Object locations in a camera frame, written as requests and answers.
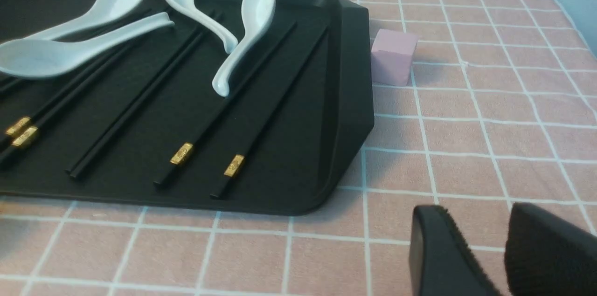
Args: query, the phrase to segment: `black chopstick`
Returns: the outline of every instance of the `black chopstick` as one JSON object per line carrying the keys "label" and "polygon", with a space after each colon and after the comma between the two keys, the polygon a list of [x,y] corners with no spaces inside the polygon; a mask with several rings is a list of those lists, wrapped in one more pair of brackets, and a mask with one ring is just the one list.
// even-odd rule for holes
{"label": "black chopstick", "polygon": [[[214,19],[218,20],[222,14],[218,14]],[[73,164],[66,169],[66,173],[73,179],[81,177],[81,175],[91,166],[91,163],[108,147],[108,144],[113,141],[119,133],[129,124],[131,119],[138,111],[149,103],[150,97],[156,94],[165,84],[166,79],[172,76],[177,71],[178,66],[186,59],[186,57],[205,39],[207,30],[201,26],[195,27],[192,34],[179,46],[174,54],[166,61],[164,65],[158,70],[158,73],[147,82],[141,89],[139,94],[128,103],[125,109],[118,115],[108,128],[94,141],[80,157],[77,158]]]}
{"label": "black chopstick", "polygon": [[[96,30],[92,33],[89,33],[89,35],[86,37],[93,38],[93,37],[96,37],[97,35],[101,35],[101,34],[109,32],[109,31],[112,31],[116,28],[119,28],[121,26],[124,26],[124,25],[132,22],[133,20],[137,20],[139,18],[142,18],[143,16],[146,16],[150,11],[151,11],[151,9],[144,9],[143,11],[141,11],[139,13],[135,13],[135,14],[127,17],[125,20],[121,20],[120,22],[118,22],[116,24],[112,24],[110,27],[104,27],[101,30]],[[24,116],[24,117],[16,120],[15,124],[13,124],[13,126],[10,126],[4,132],[4,135],[2,136],[2,138],[0,138],[0,151],[4,150],[6,147],[8,147],[10,145],[10,143],[14,139],[16,139],[24,130],[26,130],[29,126],[31,126],[32,124],[37,122],[37,120],[41,116],[43,116],[47,111],[49,111],[52,107],[54,107],[54,105],[56,105],[56,103],[58,103],[59,101],[64,99],[64,97],[66,97],[66,95],[69,92],[71,92],[71,90],[76,88],[77,85],[79,85],[82,81],[87,79],[87,77],[89,77],[89,75],[94,73],[95,69],[98,66],[100,66],[104,61],[106,61],[111,56],[111,54],[113,54],[113,50],[107,52],[106,54],[101,55],[99,58],[96,58],[94,60],[94,62],[92,62],[90,65],[88,65],[87,68],[83,69],[83,71],[79,72],[66,85],[64,85],[64,87],[62,87],[56,94],[54,94],[48,101],[46,101],[42,105],[42,107],[40,107],[33,115]],[[14,80],[16,82],[18,82],[18,81],[25,82],[24,79],[14,79]]]}
{"label": "black chopstick", "polygon": [[12,78],[12,80],[0,86],[0,97],[8,96],[11,94],[11,92],[15,92],[19,87],[25,85],[26,83],[27,81],[24,79]]}
{"label": "black chopstick", "polygon": [[8,146],[2,153],[0,153],[0,166],[4,166],[8,161],[13,160],[20,151],[26,149],[34,139],[38,138],[39,130],[52,124],[54,120],[70,105],[76,98],[83,93],[89,86],[91,86],[96,80],[102,77],[103,73],[122,58],[128,51],[139,43],[140,40],[144,39],[146,35],[141,38],[132,39],[128,43],[119,45],[117,48],[107,52],[102,56],[107,60],[97,60],[89,65],[81,73],[89,75],[87,79],[81,82],[72,92],[68,93],[64,99],[56,103],[46,113],[44,113],[35,123],[35,126],[29,126],[21,135],[19,135],[11,145]]}
{"label": "black chopstick", "polygon": [[275,40],[274,45],[272,45],[260,58],[256,64],[252,66],[252,69],[248,71],[247,75],[239,85],[233,90],[232,94],[227,96],[220,105],[213,111],[209,120],[205,121],[200,129],[194,134],[193,139],[188,139],[187,141],[192,141],[192,143],[184,143],[181,148],[178,149],[176,154],[170,159],[170,162],[167,164],[164,163],[164,169],[160,171],[160,177],[153,182],[156,188],[164,189],[167,188],[174,178],[177,170],[181,168],[181,166],[186,162],[186,160],[190,157],[190,154],[194,148],[201,142],[205,133],[211,129],[215,125],[216,122],[220,119],[223,113],[226,112],[226,109],[234,103],[235,99],[243,92],[246,84],[251,81],[252,77],[256,75],[256,72],[265,64],[268,60],[271,59],[271,56],[276,52],[276,50],[281,46],[282,41],[290,34],[292,30],[294,30],[296,26],[296,22],[292,22],[292,24],[286,26],[283,31],[278,32],[278,38]]}
{"label": "black chopstick", "polygon": [[296,84],[296,81],[300,79],[301,72],[305,70],[307,62],[309,62],[309,59],[319,46],[319,43],[324,38],[326,32],[327,27],[321,31],[318,37],[316,37],[313,45],[311,46],[311,50],[307,52],[307,54],[305,54],[305,56],[301,59],[301,63],[297,65],[296,69],[286,71],[285,75],[288,77],[288,81],[282,84],[285,86],[282,86],[276,90],[271,90],[271,98],[269,103],[272,103],[273,106],[271,107],[269,114],[263,118],[263,121],[258,126],[258,130],[256,130],[252,136],[249,136],[247,139],[245,139],[245,145],[239,145],[236,147],[236,152],[230,156],[230,159],[232,160],[230,164],[222,167],[222,175],[220,175],[219,179],[215,182],[215,187],[209,195],[212,199],[222,199],[224,197],[227,189],[230,187],[230,184],[241,170],[241,166],[243,166],[247,157],[251,154],[252,149],[256,147],[258,139],[266,130],[268,124],[273,120],[279,109],[283,107],[286,96],[288,96],[290,93],[289,91]]}

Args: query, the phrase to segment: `black object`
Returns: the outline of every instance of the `black object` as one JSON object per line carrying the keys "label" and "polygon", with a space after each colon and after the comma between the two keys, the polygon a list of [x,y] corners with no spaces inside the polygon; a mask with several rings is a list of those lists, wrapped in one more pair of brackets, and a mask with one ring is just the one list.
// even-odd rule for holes
{"label": "black object", "polygon": [[412,213],[409,253],[415,296],[499,296],[448,211],[421,205]]}
{"label": "black object", "polygon": [[516,296],[597,295],[597,237],[530,203],[514,203],[505,255]]}
{"label": "black object", "polygon": [[206,36],[206,32],[207,30],[200,26],[197,26],[194,29],[188,39],[176,49],[175,53],[158,70],[155,77],[150,80],[138,96],[126,106],[125,110],[122,111],[117,120],[112,122],[106,131],[94,141],[91,147],[82,156],[77,158],[77,161],[75,161],[68,169],[66,169],[66,173],[73,179],[77,179],[77,177],[91,166],[91,162],[93,162],[93,160],[108,147],[108,143],[114,140],[117,137],[117,134],[125,128],[126,124],[132,120],[137,111],[141,110],[148,103],[149,97],[160,90],[169,75],[175,72],[175,69],[183,62],[186,56],[199,45]]}
{"label": "black object", "polygon": [[[108,33],[109,31],[115,30],[119,27],[125,26],[131,22],[146,16],[149,13],[149,9],[141,12],[141,13],[134,13],[126,17],[124,20],[120,22],[116,22],[115,24],[111,24],[110,26],[105,26],[99,30],[95,30],[89,33],[81,33],[77,35],[77,38],[80,40],[89,39],[96,37],[98,35],[102,35]],[[61,88],[58,92],[56,92],[48,101],[46,101],[39,109],[29,116],[25,116],[28,118],[28,124],[23,126],[21,130],[17,131],[17,133],[23,132],[28,126],[32,124],[35,125],[36,122],[41,118],[41,116],[45,115],[52,107],[54,107],[57,103],[59,103],[69,92],[76,90],[77,86],[81,84],[82,81],[85,81],[89,75],[96,72],[96,69],[105,62],[110,56],[114,54],[116,49],[108,50],[107,53],[100,55],[98,58],[95,58],[91,61],[91,63],[83,65],[83,67],[76,69],[75,71],[71,72],[74,77],[66,83],[66,85]],[[25,82],[23,79],[14,79],[15,82]],[[2,134],[2,138],[0,138],[0,151],[4,150],[10,143],[15,139],[15,135],[8,135],[6,132]]]}
{"label": "black object", "polygon": [[[247,84],[251,81],[252,77],[258,73],[260,69],[263,68],[263,65],[267,63],[273,54],[277,52],[277,49],[282,45],[282,42],[286,39],[289,33],[294,29],[295,23],[293,22],[290,26],[286,26],[285,30],[272,28],[268,37],[271,39],[266,39],[267,43],[270,43],[269,48],[265,50],[265,53],[262,54],[262,57],[258,62],[252,65],[251,70],[248,71],[245,78],[239,85],[235,86],[232,92],[214,109],[209,112],[207,117],[208,120],[203,120],[203,123],[200,124],[200,128],[197,130],[196,133],[192,136],[191,139],[188,141],[192,141],[192,149],[196,149],[200,147],[200,143],[202,143],[203,138],[205,137],[206,133],[213,129],[215,124],[218,123],[218,120],[222,117],[222,115],[226,114],[226,110],[234,104],[235,100],[239,98],[241,94],[243,94]],[[186,163],[186,159],[191,157],[192,150],[187,150],[184,155],[184,163]],[[169,187],[172,184],[173,177],[176,175],[177,170],[180,169],[182,166],[182,162],[180,164],[174,164],[173,162],[165,163],[164,169],[160,171],[160,179],[157,179],[153,182],[156,188],[164,189]]]}
{"label": "black object", "polygon": [[[95,0],[0,1],[2,41],[79,16]],[[242,0],[199,1],[202,9],[221,12],[222,23],[237,38],[244,36]],[[144,0],[140,9],[165,7],[164,0]],[[348,0],[277,0],[271,27],[283,29],[296,22],[292,36],[226,109],[167,190],[155,190],[156,171],[225,101],[213,91],[211,80],[227,55],[222,41],[211,33],[116,136],[109,152],[94,160],[92,171],[78,183],[64,173],[73,158],[84,154],[117,120],[197,26],[176,12],[171,19],[175,27],[149,33],[72,103],[60,120],[47,126],[43,138],[27,149],[25,157],[0,171],[0,194],[281,215],[307,213],[326,201],[374,122],[368,12]],[[211,199],[222,165],[230,162],[237,145],[251,138],[244,137],[239,128],[262,123],[260,118],[270,109],[260,105],[273,88],[285,82],[287,62],[296,59],[297,49],[312,45],[314,36],[325,28],[327,34],[268,124],[267,134],[252,150],[251,162],[235,180],[234,190],[226,199]],[[268,34],[239,63],[230,80],[232,90],[271,47]],[[11,94],[0,105],[0,127],[33,113],[69,79],[36,81]]]}
{"label": "black object", "polygon": [[327,29],[324,29],[318,37],[315,37],[313,44],[306,47],[307,50],[296,53],[296,62],[289,62],[288,69],[284,69],[285,71],[289,71],[286,74],[286,81],[281,83],[279,88],[271,90],[270,94],[267,95],[267,99],[264,99],[263,103],[260,105],[262,108],[269,109],[264,111],[265,115],[254,119],[256,122],[254,126],[241,129],[243,131],[243,136],[245,136],[246,139],[243,141],[242,145],[239,144],[236,147],[236,152],[231,154],[230,164],[221,167],[221,180],[215,182],[211,192],[211,198],[221,199],[230,186],[230,182],[232,182],[233,179],[236,179],[238,173],[241,171],[240,168],[247,163],[247,157],[250,156],[251,149],[256,147],[259,137],[262,134],[265,134],[264,131],[266,130],[267,124],[273,120],[276,112],[283,107],[285,97],[300,77],[300,73],[304,70],[305,65],[309,61],[309,58],[311,58],[313,52],[317,50],[326,31]]}
{"label": "black object", "polygon": [[[415,296],[499,295],[445,208],[414,208],[410,246]],[[597,237],[531,203],[514,203],[504,256],[513,296],[597,295]]]}

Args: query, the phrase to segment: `white grid line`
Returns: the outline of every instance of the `white grid line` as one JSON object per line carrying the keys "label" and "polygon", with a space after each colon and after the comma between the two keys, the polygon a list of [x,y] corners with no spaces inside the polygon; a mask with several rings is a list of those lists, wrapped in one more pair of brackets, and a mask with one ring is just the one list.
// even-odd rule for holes
{"label": "white grid line", "polygon": [[[448,66],[448,67],[459,67],[459,63],[445,63],[445,62],[425,62],[425,61],[414,61],[413,64],[424,64],[424,65],[439,65],[439,66]],[[512,66],[510,65],[490,65],[490,64],[474,64],[469,63],[469,67],[480,67],[480,68],[509,68],[511,69]],[[561,69],[553,69],[553,68],[546,68],[546,67],[518,67],[519,69],[544,69],[547,71],[561,71]],[[589,72],[595,73],[597,69],[568,69],[568,72]]]}
{"label": "white grid line", "polygon": [[[396,154],[430,154],[430,155],[438,155],[438,156],[476,156],[478,158],[491,158],[492,156],[489,154],[483,153],[454,153],[450,151],[424,151],[424,150],[405,150],[405,149],[391,149],[391,148],[381,148],[381,147],[364,147],[365,150],[374,150],[374,151],[383,151],[386,153],[396,153]],[[543,162],[555,162],[555,158],[531,158],[527,156],[517,156],[517,155],[494,155],[494,158],[500,160],[526,160],[526,161],[543,161]],[[561,162],[565,164],[597,164],[597,160],[576,160],[576,159],[569,159],[569,158],[562,158]]]}
{"label": "white grid line", "polygon": [[[361,3],[372,3],[377,5],[398,5],[397,2],[387,2],[387,1],[362,1]],[[476,8],[482,9],[482,6],[471,6],[471,5],[445,5],[441,3],[417,3],[417,2],[403,2],[402,5],[404,6],[430,6],[430,7],[459,7],[459,8]],[[526,11],[527,9],[523,7],[488,7],[488,9],[505,9],[508,11]],[[561,9],[537,9],[537,8],[529,8],[529,11],[538,11],[538,12],[562,12]]]}
{"label": "white grid line", "polygon": [[284,254],[284,270],[282,272],[282,294],[288,294],[290,283],[290,260],[292,259],[292,236],[294,235],[294,217],[288,220],[288,235],[286,235],[286,252]]}
{"label": "white grid line", "polygon": [[[444,17],[446,20],[448,20],[448,13],[446,12],[446,9],[444,6],[444,0],[439,0],[439,2],[442,4],[442,12],[444,12]],[[508,206],[508,209],[512,210],[512,202],[510,201],[510,198],[508,195],[508,190],[506,188],[506,184],[504,183],[503,176],[501,175],[500,167],[497,164],[497,160],[495,159],[493,147],[491,145],[489,135],[487,134],[487,128],[486,128],[485,122],[483,120],[483,116],[481,115],[479,103],[477,103],[475,92],[473,92],[473,88],[471,87],[471,82],[469,81],[469,77],[466,73],[466,66],[468,63],[464,62],[462,60],[462,57],[460,56],[460,50],[458,48],[458,45],[456,45],[456,38],[454,37],[454,32],[452,31],[452,26],[450,25],[449,22],[447,24],[448,24],[448,31],[450,32],[450,38],[452,38],[452,41],[454,42],[453,45],[454,45],[454,50],[456,51],[456,57],[458,58],[458,62],[460,62],[460,64],[461,64],[460,69],[461,69],[462,75],[465,79],[466,87],[469,90],[469,94],[471,94],[471,99],[473,101],[473,105],[475,106],[475,111],[477,113],[477,118],[479,119],[479,123],[481,126],[481,132],[483,133],[483,137],[484,137],[486,145],[487,145],[487,150],[490,155],[491,163],[493,164],[493,168],[495,169],[495,173],[497,174],[497,179],[500,183],[501,191],[504,194],[504,197],[506,198],[506,204]]]}
{"label": "white grid line", "polygon": [[45,249],[43,250],[42,255],[39,257],[39,260],[36,263],[34,270],[31,271],[31,274],[29,275],[29,277],[27,279],[27,284],[25,285],[23,290],[21,290],[21,296],[28,296],[28,294],[30,293],[31,287],[33,286],[33,283],[34,283],[34,280],[38,277],[39,271],[41,271],[41,269],[43,268],[45,261],[48,259],[48,256],[49,256],[50,252],[52,251],[52,248],[54,247],[54,243],[56,243],[56,241],[58,240],[58,237],[60,236],[60,232],[62,232],[62,228],[64,227],[64,224],[66,224],[66,221],[64,221],[64,220],[66,218],[68,218],[70,213],[76,207],[76,204],[77,204],[76,200],[73,200],[70,203],[69,208],[62,215],[62,220],[56,226],[56,229],[54,230],[52,236],[50,237],[48,244],[46,245]]}
{"label": "white grid line", "polygon": [[[401,19],[402,19],[401,23],[403,26],[403,32],[406,32],[407,26],[406,26],[406,22],[404,21],[404,10],[403,10],[403,5],[402,5],[402,0],[398,0],[398,4],[399,4],[400,15],[401,15]],[[418,91],[416,89],[417,83],[414,78],[414,69],[411,67],[410,70],[411,70],[410,78],[411,78],[412,87],[413,87],[412,94],[414,96],[415,105],[417,107],[417,114],[418,114],[418,116],[422,117],[420,98],[418,97]],[[423,119],[418,120],[418,126],[421,130],[421,137],[423,139],[423,149],[425,151],[429,151],[429,145],[427,143],[427,132],[425,131],[425,124],[423,122]],[[437,197],[437,186],[435,184],[435,175],[433,174],[433,167],[431,166],[431,156],[429,154],[425,154],[425,161],[427,162],[427,173],[429,174],[429,184],[431,186],[431,192],[433,193],[433,203],[439,204],[439,198]]]}
{"label": "white grid line", "polygon": [[[388,117],[392,119],[421,119],[421,120],[434,120],[434,121],[450,121],[450,122],[490,122],[492,124],[513,124],[517,126],[540,126],[539,122],[535,121],[510,121],[510,120],[497,120],[487,119],[479,117],[432,117],[432,116],[419,116],[419,115],[391,115],[386,113],[374,113],[376,117]],[[566,127],[566,128],[578,128],[580,130],[597,130],[597,126],[592,124],[561,124],[559,122],[543,122],[544,126],[548,127]]]}
{"label": "white grid line", "polygon": [[[416,86],[417,83],[414,79],[414,70],[412,68],[411,68],[410,75],[411,75],[412,85]],[[418,97],[418,91],[416,88],[413,90],[413,95],[414,95],[415,105],[417,107],[417,113],[419,115],[418,125],[421,130],[421,139],[423,140],[423,149],[425,151],[429,151],[429,144],[427,143],[427,132],[425,131],[425,123],[423,122],[420,99]],[[431,166],[431,155],[426,153],[425,160],[427,162],[427,172],[429,174],[429,183],[431,185],[431,192],[433,193],[433,203],[439,204],[439,198],[437,198],[437,186],[435,184],[435,175],[433,175],[433,167]]]}
{"label": "white grid line", "polygon": [[[466,88],[444,88],[444,87],[426,87],[426,86],[394,86],[387,84],[373,84],[374,88],[390,88],[390,89],[418,89],[418,90],[432,90],[432,91],[468,91]],[[475,92],[494,92],[494,93],[507,93],[507,94],[525,94],[522,91],[507,91],[500,89],[473,89]],[[526,94],[532,96],[575,96],[580,97],[579,94],[570,94],[566,92],[543,92],[543,91],[529,91]],[[587,98],[597,98],[597,96],[585,96]]]}
{"label": "white grid line", "polygon": [[[356,3],[361,4],[361,0],[356,0]],[[361,147],[361,197],[363,200],[363,236],[365,241],[363,247],[365,249],[365,286],[367,287],[367,296],[373,296],[373,278],[371,273],[371,246],[369,245],[369,204],[367,197],[367,154],[363,147]]]}
{"label": "white grid line", "polygon": [[218,229],[218,224],[220,223],[221,215],[222,213],[220,211],[215,214],[214,223],[211,225],[211,229],[209,230],[209,240],[207,240],[207,246],[205,247],[205,255],[203,256],[203,262],[201,262],[201,268],[199,270],[197,283],[195,285],[196,291],[194,292],[194,296],[200,296],[201,288],[203,288],[203,285],[205,284],[205,276],[207,275],[209,258],[211,257],[211,249],[214,246],[215,234],[216,230]]}
{"label": "white grid line", "polygon": [[[429,24],[445,24],[446,21],[427,21],[427,20],[410,20],[410,19],[404,19],[404,16],[402,17],[403,20],[397,20],[397,19],[380,19],[380,18],[369,18],[369,20],[375,20],[375,21],[384,21],[384,22],[401,22],[401,21],[405,21],[405,22],[412,22],[412,23],[429,23]],[[487,23],[478,23],[478,22],[453,22],[453,21],[449,21],[451,24],[458,24],[461,26],[491,26],[491,24],[489,22]],[[511,27],[511,28],[527,28],[527,29],[535,29],[537,28],[536,26],[518,26],[515,24],[495,24],[496,27]],[[543,29],[553,29],[553,30],[576,30],[574,28],[570,28],[570,27],[541,27]]]}
{"label": "white grid line", "polygon": [[[399,22],[403,22],[402,20],[378,20],[378,19],[369,19],[374,20],[374,21],[383,21],[383,22],[394,22],[394,23],[399,23]],[[448,26],[448,24],[452,25],[455,24],[454,22],[427,22],[427,21],[405,21],[407,23],[433,23],[433,24],[445,24],[446,26]],[[491,24],[483,24],[482,26],[485,27],[490,27]],[[506,44],[506,45],[502,45],[501,43],[488,43],[488,42],[463,42],[463,41],[436,41],[436,40],[419,40],[420,43],[442,43],[442,44],[457,44],[457,45],[478,45],[478,46],[499,46],[499,47],[503,47],[506,46],[507,48],[541,48],[541,49],[548,49],[548,48],[554,48],[554,49],[565,49],[565,50],[580,50],[580,51],[589,51],[590,50],[588,48],[582,48],[580,46],[577,47],[569,47],[569,46],[549,46],[549,45],[514,45],[514,44]]]}
{"label": "white grid line", "polygon": [[[0,280],[5,281],[28,281],[27,275],[11,275],[11,274],[0,274]],[[75,285],[84,287],[111,287],[111,282],[86,280],[86,279],[69,279],[64,277],[36,277],[35,283],[51,283],[60,285]],[[167,285],[144,285],[136,283],[117,283],[115,287],[120,289],[133,289],[133,290],[146,290],[155,292],[173,292],[173,293],[190,293],[192,294],[196,290],[194,288],[185,287],[174,287]],[[229,291],[229,290],[216,290],[216,289],[201,289],[201,294],[210,294],[218,296],[300,296],[300,295],[288,295],[288,294],[277,294],[267,292],[243,292],[243,291]]]}
{"label": "white grid line", "polygon": [[128,257],[131,254],[132,247],[134,246],[135,241],[137,240],[140,226],[143,224],[143,220],[145,219],[145,214],[147,214],[147,209],[148,209],[148,207],[143,207],[143,209],[141,210],[141,213],[139,213],[139,217],[137,218],[137,224],[133,228],[131,238],[128,240],[126,249],[124,250],[124,253],[122,254],[120,264],[118,264],[116,274],[114,274],[114,278],[112,280],[110,289],[108,290],[107,296],[114,295],[114,293],[116,292],[116,288],[114,286],[115,286],[115,284],[120,283],[120,280],[122,279],[122,274],[124,273],[124,269],[126,268],[126,264],[128,263]]}
{"label": "white grid line", "polygon": [[[521,0],[522,4],[527,7],[526,3],[524,0]],[[485,2],[483,0],[481,0],[482,5],[485,7]],[[493,25],[495,34],[497,35],[497,38],[499,39],[500,43],[503,45],[504,42],[502,41],[501,35],[499,34],[499,32],[497,31],[497,29],[495,28],[495,25]],[[527,88],[524,84],[524,82],[522,81],[522,78],[520,77],[520,74],[518,73],[518,68],[516,66],[514,66],[514,63],[512,61],[512,58],[510,58],[510,54],[508,52],[508,50],[506,50],[506,46],[503,45],[503,50],[504,53],[506,54],[506,58],[508,59],[508,63],[510,65],[512,65],[512,69],[514,70],[514,74],[516,75],[516,78],[518,79],[518,82],[520,82],[521,86],[522,86],[522,90],[523,92],[527,93]],[[552,54],[556,57],[556,59],[558,60],[560,67],[564,70],[564,72],[568,75],[568,73],[565,71],[563,64],[559,61],[558,56],[556,55],[554,50],[551,50]],[[541,117],[539,115],[539,112],[537,111],[537,105],[535,104],[535,99],[533,99],[533,97],[531,95],[529,95],[527,93],[527,98],[528,100],[531,102],[531,107],[533,107],[533,113],[535,114],[535,119],[537,119],[537,122],[539,123],[539,127],[541,128],[541,131],[543,132],[543,134],[545,135],[545,138],[548,142],[549,148],[552,152],[552,154],[554,155],[554,158],[556,159],[556,163],[558,164],[560,171],[562,172],[562,175],[566,181],[566,183],[569,186],[570,191],[572,192],[574,199],[578,202],[578,207],[580,207],[580,212],[582,213],[583,217],[584,217],[584,221],[587,223],[587,225],[589,226],[589,230],[591,231],[591,233],[596,234],[595,233],[595,228],[593,226],[593,223],[591,222],[589,215],[587,214],[586,209],[584,208],[584,205],[580,202],[580,198],[578,196],[578,193],[576,192],[576,189],[574,188],[574,184],[572,183],[572,181],[570,180],[570,177],[568,176],[568,173],[566,171],[566,169],[563,167],[563,164],[561,162],[561,160],[559,159],[558,156],[558,152],[555,148],[554,142],[552,141],[551,137],[548,134],[548,130],[545,128],[545,125],[543,124],[543,121],[541,120]]]}

